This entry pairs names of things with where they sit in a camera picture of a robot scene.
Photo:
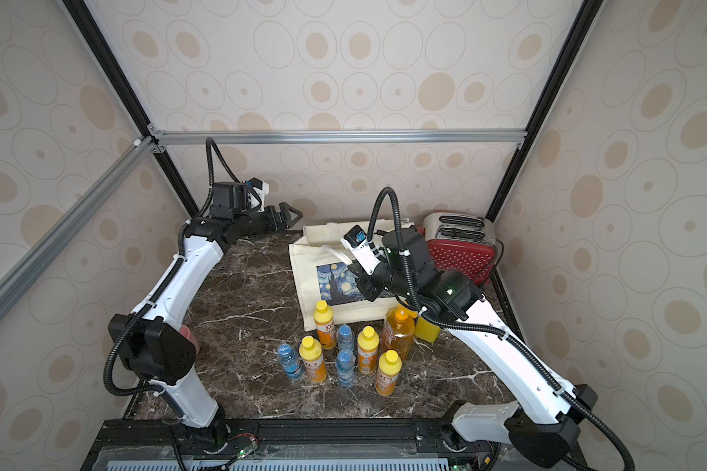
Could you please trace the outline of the orange dish soap pump bottle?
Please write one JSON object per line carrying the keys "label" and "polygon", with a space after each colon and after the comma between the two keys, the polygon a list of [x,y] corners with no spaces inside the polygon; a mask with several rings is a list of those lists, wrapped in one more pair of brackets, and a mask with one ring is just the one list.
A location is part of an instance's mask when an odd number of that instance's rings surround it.
{"label": "orange dish soap pump bottle", "polygon": [[412,342],[414,341],[413,311],[403,306],[393,307],[386,314],[382,331],[381,345],[383,351],[396,351],[402,361],[408,359]]}

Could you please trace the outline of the cream starry night shopping bag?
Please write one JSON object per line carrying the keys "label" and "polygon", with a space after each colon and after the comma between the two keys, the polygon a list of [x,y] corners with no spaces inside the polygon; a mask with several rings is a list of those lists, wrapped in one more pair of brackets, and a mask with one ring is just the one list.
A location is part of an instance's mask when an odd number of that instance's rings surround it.
{"label": "cream starry night shopping bag", "polygon": [[341,243],[343,235],[353,226],[352,223],[306,226],[302,238],[289,245],[306,331],[316,329],[313,314],[320,300],[332,307],[337,325],[382,320],[390,308],[398,305],[388,292],[374,301],[366,300],[359,292],[355,277],[348,270],[355,257]]}

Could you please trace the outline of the yellow dish soap pump bottle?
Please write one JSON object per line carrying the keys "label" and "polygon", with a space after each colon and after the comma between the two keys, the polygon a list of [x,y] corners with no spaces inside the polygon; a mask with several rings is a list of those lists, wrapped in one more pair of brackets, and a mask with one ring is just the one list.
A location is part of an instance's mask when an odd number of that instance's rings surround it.
{"label": "yellow dish soap pump bottle", "polygon": [[414,337],[426,343],[435,343],[441,333],[441,328],[428,322],[423,317],[416,319],[414,327]]}

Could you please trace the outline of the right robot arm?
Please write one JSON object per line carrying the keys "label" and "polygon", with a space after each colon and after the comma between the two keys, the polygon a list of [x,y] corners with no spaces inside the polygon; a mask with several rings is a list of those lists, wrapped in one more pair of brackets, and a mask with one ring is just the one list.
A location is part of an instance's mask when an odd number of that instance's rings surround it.
{"label": "right robot arm", "polygon": [[390,292],[402,306],[468,345],[511,390],[507,404],[464,403],[451,417],[451,429],[466,442],[512,445],[542,468],[560,462],[577,470],[571,457],[581,422],[596,428],[618,451],[624,469],[636,467],[616,433],[593,412],[598,396],[548,367],[495,313],[482,290],[464,274],[437,269],[424,236],[404,227],[396,192],[380,190],[366,229],[342,239],[355,259],[348,268],[359,292],[374,301]]}

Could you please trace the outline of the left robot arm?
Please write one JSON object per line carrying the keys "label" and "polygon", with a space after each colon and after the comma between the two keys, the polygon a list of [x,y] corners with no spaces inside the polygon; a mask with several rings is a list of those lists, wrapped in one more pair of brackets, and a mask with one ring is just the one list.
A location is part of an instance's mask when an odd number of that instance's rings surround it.
{"label": "left robot arm", "polygon": [[205,140],[205,156],[206,201],[182,225],[173,260],[152,291],[130,314],[111,319],[113,347],[102,376],[113,396],[165,396],[182,423],[197,430],[217,423],[220,406],[196,373],[196,344],[181,331],[187,310],[237,241],[281,233],[302,220],[302,211],[285,202],[266,204],[269,185],[262,180],[232,175],[227,182],[216,181],[214,165],[227,161],[212,137]]}

